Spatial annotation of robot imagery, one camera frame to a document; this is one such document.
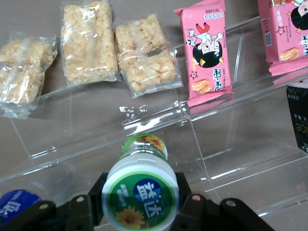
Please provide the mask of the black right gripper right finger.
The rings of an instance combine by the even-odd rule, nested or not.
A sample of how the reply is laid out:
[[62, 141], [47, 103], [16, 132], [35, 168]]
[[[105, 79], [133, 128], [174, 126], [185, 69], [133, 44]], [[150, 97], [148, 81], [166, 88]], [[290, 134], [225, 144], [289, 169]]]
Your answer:
[[272, 231], [273, 228], [240, 199], [214, 203], [207, 194], [193, 193], [184, 173], [176, 173], [180, 209], [173, 231]]

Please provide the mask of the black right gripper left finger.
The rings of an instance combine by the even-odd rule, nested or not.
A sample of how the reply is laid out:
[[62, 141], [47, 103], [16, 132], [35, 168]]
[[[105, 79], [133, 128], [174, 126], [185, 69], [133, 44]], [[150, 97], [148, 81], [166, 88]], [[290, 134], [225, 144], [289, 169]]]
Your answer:
[[102, 173], [88, 194], [73, 197], [57, 207], [52, 201], [37, 202], [1, 226], [2, 231], [92, 231], [103, 218]]

